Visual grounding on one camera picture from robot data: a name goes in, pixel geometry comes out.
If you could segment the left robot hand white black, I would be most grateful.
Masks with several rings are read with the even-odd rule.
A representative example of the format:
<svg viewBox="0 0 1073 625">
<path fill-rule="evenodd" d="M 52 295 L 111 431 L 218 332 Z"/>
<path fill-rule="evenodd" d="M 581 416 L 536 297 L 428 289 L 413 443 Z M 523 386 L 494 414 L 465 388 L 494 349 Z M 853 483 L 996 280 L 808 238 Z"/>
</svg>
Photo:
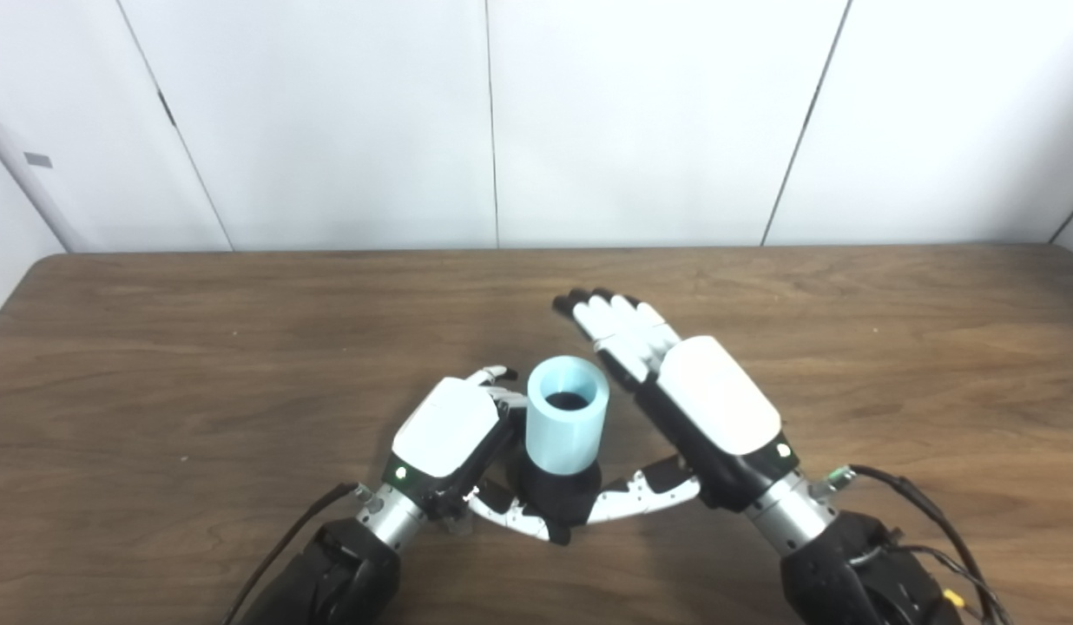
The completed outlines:
<svg viewBox="0 0 1073 625">
<path fill-rule="evenodd" d="M 385 546 L 402 551 L 435 522 L 466 533 L 473 515 L 536 541 L 568 546 L 568 529 L 485 477 L 521 440 L 528 399 L 500 386 L 517 377 L 506 365 L 445 377 L 405 420 L 382 471 L 378 508 L 361 517 Z"/>
</svg>

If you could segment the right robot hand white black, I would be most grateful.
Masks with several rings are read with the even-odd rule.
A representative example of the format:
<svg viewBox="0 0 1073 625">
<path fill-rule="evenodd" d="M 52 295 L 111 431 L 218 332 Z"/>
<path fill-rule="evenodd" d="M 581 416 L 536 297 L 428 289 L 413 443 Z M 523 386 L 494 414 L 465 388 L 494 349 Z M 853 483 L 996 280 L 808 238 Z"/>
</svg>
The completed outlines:
<svg viewBox="0 0 1073 625">
<path fill-rule="evenodd" d="M 573 289 L 554 297 L 553 307 L 592 341 L 609 378 L 630 392 L 675 455 L 553 510 L 544 504 L 565 485 L 560 478 L 541 479 L 530 502 L 514 499 L 504 513 L 493 513 L 481 496 L 477 514 L 563 546 L 576 527 L 693 498 L 743 514 L 783 551 L 831 525 L 825 507 L 804 493 L 806 480 L 781 416 L 715 337 L 680 337 L 648 302 L 600 288 Z"/>
</svg>

